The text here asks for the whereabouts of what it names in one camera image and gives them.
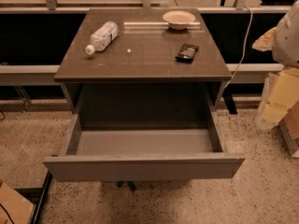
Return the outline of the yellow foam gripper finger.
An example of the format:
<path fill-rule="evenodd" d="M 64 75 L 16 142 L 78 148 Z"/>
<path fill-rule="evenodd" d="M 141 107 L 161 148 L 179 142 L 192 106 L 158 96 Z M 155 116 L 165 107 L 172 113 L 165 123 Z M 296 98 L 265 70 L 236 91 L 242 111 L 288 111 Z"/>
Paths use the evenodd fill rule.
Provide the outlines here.
<path fill-rule="evenodd" d="M 266 33 L 261 35 L 257 40 L 254 41 L 254 43 L 252 44 L 252 48 L 258 51 L 271 50 L 276 30 L 277 28 L 273 27 Z"/>

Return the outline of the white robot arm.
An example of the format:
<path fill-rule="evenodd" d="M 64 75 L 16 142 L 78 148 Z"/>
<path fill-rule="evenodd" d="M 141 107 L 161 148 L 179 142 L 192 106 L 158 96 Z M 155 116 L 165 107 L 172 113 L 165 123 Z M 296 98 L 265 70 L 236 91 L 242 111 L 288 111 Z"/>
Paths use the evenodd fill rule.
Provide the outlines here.
<path fill-rule="evenodd" d="M 299 1 L 278 22 L 252 44 L 258 51 L 272 51 L 273 60 L 284 66 L 299 66 Z"/>

